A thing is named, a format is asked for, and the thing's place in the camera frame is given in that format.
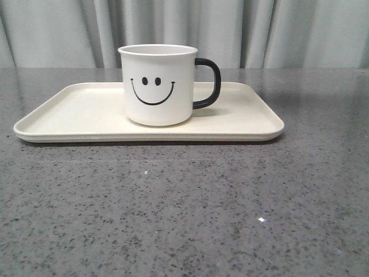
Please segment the smiley face mouth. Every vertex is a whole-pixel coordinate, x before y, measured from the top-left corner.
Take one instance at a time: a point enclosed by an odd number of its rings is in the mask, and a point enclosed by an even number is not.
[[[173,89],[174,89],[174,84],[175,82],[172,82],[172,87],[171,87],[171,91],[169,91],[169,94],[167,95],[167,97],[165,97],[163,100],[159,101],[159,102],[154,102],[154,103],[151,103],[151,102],[146,102],[144,100],[142,100],[136,93],[136,90],[134,89],[134,85],[133,85],[133,79],[131,79],[131,83],[132,83],[132,89],[133,89],[133,92],[135,94],[135,96],[137,97],[137,99],[142,102],[143,104],[145,105],[150,105],[150,106],[156,106],[156,105],[160,105],[162,103],[164,103],[165,101],[168,100],[168,98],[172,95],[172,92],[173,92]]]

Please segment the speckled surface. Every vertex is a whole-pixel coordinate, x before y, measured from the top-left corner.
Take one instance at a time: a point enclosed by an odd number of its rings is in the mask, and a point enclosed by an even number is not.
[[[261,95],[282,136],[24,143],[16,121],[121,71],[0,69],[0,276],[369,276],[369,70],[222,75]]]

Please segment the black mug handle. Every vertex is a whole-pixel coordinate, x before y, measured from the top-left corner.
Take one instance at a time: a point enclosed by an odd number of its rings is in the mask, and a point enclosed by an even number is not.
[[[213,69],[214,72],[214,90],[213,93],[206,99],[195,101],[193,104],[193,109],[196,110],[198,108],[205,108],[213,104],[219,97],[220,94],[220,85],[221,85],[221,76],[220,70],[218,66],[209,59],[196,58],[195,65],[206,65]]]

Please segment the cream tray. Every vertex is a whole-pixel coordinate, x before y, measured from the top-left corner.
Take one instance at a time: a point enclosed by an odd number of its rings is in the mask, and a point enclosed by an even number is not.
[[[195,100],[211,94],[213,83],[195,83]],[[123,83],[70,85],[14,125],[32,143],[87,141],[266,141],[284,123],[250,88],[222,83],[215,104],[169,127],[147,127],[125,116]]]

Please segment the tray rim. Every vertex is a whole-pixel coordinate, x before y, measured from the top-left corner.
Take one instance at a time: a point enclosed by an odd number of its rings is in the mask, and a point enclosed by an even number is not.
[[[206,85],[212,82],[194,82],[197,85]],[[267,105],[264,100],[247,84],[238,83],[238,82],[222,82],[221,85],[224,86],[236,86],[236,87],[248,87],[255,93],[256,97],[259,98],[265,105],[265,107],[271,112],[275,117],[276,120],[279,121],[281,124],[279,129],[276,129],[273,132],[214,132],[214,133],[201,133],[201,132],[171,132],[171,137],[168,137],[168,133],[160,133],[157,129],[168,128],[165,127],[155,127],[156,133],[141,133],[141,132],[134,132],[134,133],[106,133],[106,132],[84,132],[84,133],[30,133],[24,132],[20,130],[18,127],[24,121],[28,120],[31,116],[39,112],[41,109],[48,106],[50,103],[53,102],[55,98],[60,97],[62,94],[66,94],[67,91],[71,91],[72,89],[81,89],[82,88],[103,88],[107,85],[113,86],[109,89],[121,89],[123,90],[123,82],[85,82],[85,83],[76,83],[71,84],[64,87],[62,90],[57,92],[54,96],[50,97],[44,103],[39,105],[33,111],[28,113],[26,116],[22,117],[19,121],[17,121],[14,126],[13,130],[16,133],[17,137],[22,140],[25,140],[30,143],[60,143],[60,142],[109,142],[109,141],[268,141],[275,139],[278,137],[282,131],[284,130],[284,121]]]

